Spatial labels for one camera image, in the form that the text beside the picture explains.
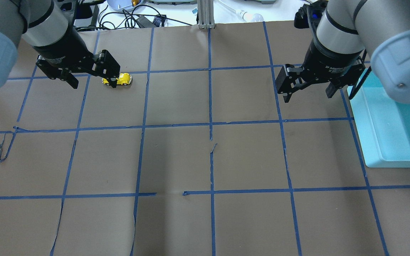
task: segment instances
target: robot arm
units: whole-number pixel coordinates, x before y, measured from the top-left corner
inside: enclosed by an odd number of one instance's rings
[[[311,28],[313,40],[303,65],[286,64],[277,77],[285,102],[311,84],[330,81],[328,97],[345,85],[356,86],[366,49],[387,94],[410,103],[410,2],[319,0],[300,9],[294,25]]]
[[[93,55],[54,0],[0,0],[0,13],[0,87],[16,62],[21,37],[39,52],[36,65],[50,79],[76,89],[72,73],[85,72],[116,87],[120,65],[107,50]]]

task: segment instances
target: light bulb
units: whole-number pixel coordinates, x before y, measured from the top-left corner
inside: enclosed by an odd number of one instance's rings
[[[244,10],[236,10],[235,13],[241,18],[244,19],[246,22],[261,22],[263,21],[262,15],[258,13],[249,13]]]

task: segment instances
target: light blue tray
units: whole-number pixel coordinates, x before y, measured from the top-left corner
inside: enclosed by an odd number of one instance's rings
[[[410,105],[392,100],[374,73],[350,104],[366,165],[410,167]]]

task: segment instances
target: table surface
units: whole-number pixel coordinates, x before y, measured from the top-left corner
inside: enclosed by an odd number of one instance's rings
[[[309,30],[80,35],[132,85],[71,89],[20,43],[0,89],[0,255],[410,255],[410,169],[364,165],[344,92],[275,92]]]

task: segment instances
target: toy car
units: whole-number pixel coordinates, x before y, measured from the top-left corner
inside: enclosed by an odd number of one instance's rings
[[[109,81],[107,79],[103,78],[102,83],[110,86]],[[129,73],[120,73],[119,78],[117,78],[117,85],[130,85],[132,83],[132,76]]]

